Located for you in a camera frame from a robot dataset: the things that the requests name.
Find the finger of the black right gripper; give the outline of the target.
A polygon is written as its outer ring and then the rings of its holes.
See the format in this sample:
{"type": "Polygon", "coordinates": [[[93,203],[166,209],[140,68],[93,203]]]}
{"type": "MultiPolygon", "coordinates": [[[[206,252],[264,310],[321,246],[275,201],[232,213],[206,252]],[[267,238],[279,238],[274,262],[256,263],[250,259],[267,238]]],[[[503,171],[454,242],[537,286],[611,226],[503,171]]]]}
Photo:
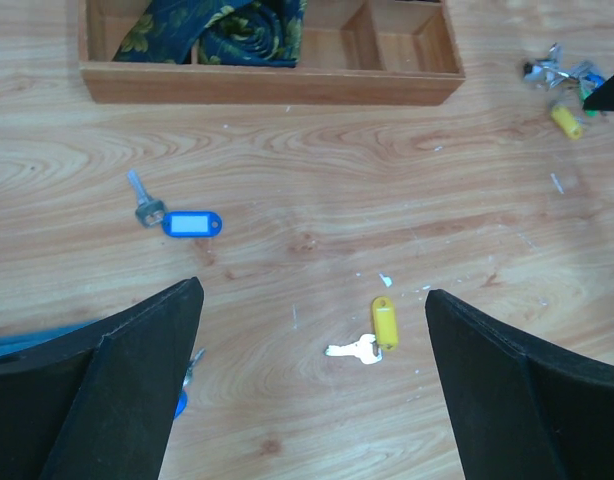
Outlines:
{"type": "Polygon", "coordinates": [[[614,112],[614,75],[584,100],[583,109],[614,112]]]}

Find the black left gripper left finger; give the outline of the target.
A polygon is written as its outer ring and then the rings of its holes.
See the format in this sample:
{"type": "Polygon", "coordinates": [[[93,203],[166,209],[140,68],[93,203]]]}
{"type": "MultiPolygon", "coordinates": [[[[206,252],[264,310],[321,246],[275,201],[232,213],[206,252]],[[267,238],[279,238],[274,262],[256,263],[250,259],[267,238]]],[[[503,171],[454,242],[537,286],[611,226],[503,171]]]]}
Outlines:
{"type": "Polygon", "coordinates": [[[204,301],[182,280],[62,361],[0,365],[0,479],[159,476],[204,301]]]}

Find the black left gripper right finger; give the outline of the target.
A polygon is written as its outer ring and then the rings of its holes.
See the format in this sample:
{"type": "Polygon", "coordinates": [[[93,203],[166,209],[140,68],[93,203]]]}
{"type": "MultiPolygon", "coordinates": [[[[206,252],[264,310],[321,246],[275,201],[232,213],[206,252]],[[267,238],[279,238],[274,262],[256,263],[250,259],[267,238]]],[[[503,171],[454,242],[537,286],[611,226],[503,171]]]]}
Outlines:
{"type": "Polygon", "coordinates": [[[425,314],[468,479],[614,479],[614,366],[444,290],[425,314]]]}

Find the keyring with keys and tags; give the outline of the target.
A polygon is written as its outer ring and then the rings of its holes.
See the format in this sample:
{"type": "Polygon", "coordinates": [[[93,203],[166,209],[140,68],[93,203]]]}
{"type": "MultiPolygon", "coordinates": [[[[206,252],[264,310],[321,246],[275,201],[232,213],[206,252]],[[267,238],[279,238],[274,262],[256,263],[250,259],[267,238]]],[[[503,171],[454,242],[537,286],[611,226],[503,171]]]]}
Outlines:
{"type": "Polygon", "coordinates": [[[570,140],[580,139],[589,124],[587,119],[601,114],[584,103],[606,83],[607,76],[591,60],[566,68],[559,43],[552,44],[542,57],[522,60],[520,75],[524,83],[551,95],[549,117],[570,140]]]}

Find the key with yellow tag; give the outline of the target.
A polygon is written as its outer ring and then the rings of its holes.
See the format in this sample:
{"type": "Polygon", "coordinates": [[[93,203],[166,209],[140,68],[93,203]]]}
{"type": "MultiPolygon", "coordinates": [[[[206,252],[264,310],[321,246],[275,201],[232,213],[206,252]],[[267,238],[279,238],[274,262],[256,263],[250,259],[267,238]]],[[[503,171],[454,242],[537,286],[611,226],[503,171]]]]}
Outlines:
{"type": "Polygon", "coordinates": [[[346,345],[328,345],[324,355],[332,358],[350,357],[363,365],[375,365],[383,354],[394,351],[400,344],[396,310],[386,296],[376,297],[371,303],[372,333],[362,334],[356,341],[346,345]]]}

